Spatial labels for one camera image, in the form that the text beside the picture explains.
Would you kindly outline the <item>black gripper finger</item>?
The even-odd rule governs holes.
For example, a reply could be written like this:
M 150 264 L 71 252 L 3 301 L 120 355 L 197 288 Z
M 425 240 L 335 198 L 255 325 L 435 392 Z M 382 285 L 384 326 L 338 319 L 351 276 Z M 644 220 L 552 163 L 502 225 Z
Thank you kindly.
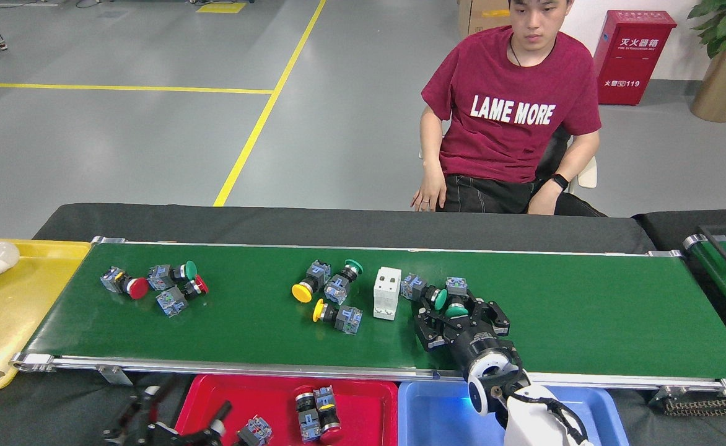
M 226 434 L 224 420 L 231 411 L 232 403 L 224 401 L 207 428 L 193 434 L 182 435 L 177 445 L 222 445 L 222 436 Z
M 103 442 L 107 445 L 153 445 L 157 405 L 161 398 L 162 386 L 149 386 L 133 393 L 103 429 Z

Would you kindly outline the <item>person's left hand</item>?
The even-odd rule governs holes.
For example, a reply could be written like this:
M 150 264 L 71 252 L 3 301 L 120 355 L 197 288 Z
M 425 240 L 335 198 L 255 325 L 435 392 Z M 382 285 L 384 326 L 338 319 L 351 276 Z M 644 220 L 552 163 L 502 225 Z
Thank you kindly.
M 555 214 L 556 203 L 564 189 L 554 180 L 544 183 L 538 192 L 530 198 L 527 214 L 530 215 L 549 215 Z

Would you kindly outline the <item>person's right hand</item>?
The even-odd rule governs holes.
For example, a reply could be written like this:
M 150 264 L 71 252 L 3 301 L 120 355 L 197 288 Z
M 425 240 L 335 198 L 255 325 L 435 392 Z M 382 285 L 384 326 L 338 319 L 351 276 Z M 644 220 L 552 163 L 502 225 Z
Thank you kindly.
M 422 181 L 415 192 L 411 208 L 416 212 L 434 212 L 442 209 L 446 199 L 446 181 L 438 163 L 426 161 L 423 165 Z

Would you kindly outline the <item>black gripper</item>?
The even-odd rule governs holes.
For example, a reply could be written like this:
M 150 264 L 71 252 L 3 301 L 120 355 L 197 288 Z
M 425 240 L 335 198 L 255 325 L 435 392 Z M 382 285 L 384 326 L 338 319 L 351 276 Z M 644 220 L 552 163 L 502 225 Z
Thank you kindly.
M 509 334 L 510 320 L 496 302 L 470 297 L 470 319 L 454 319 L 444 313 L 447 300 L 447 291 L 439 288 L 428 288 L 419 299 L 414 327 L 426 352 L 448 344 L 461 370 L 480 359 L 496 359 L 499 367 L 512 362 L 510 348 L 498 337 Z

